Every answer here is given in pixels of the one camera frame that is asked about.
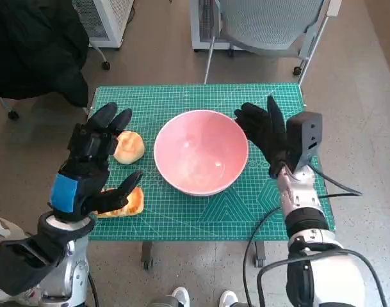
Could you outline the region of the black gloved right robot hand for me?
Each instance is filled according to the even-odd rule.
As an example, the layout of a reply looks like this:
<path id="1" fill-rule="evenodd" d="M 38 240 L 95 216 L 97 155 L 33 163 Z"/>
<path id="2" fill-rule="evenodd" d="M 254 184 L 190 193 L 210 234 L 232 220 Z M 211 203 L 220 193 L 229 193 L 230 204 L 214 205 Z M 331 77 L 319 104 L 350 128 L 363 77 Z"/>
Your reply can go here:
<path id="1" fill-rule="evenodd" d="M 247 139 L 260 149 L 270 165 L 269 176 L 276 179 L 288 164 L 289 146 L 284 117 L 275 99 L 271 95 L 267 97 L 266 109 L 244 103 L 234 115 Z"/>

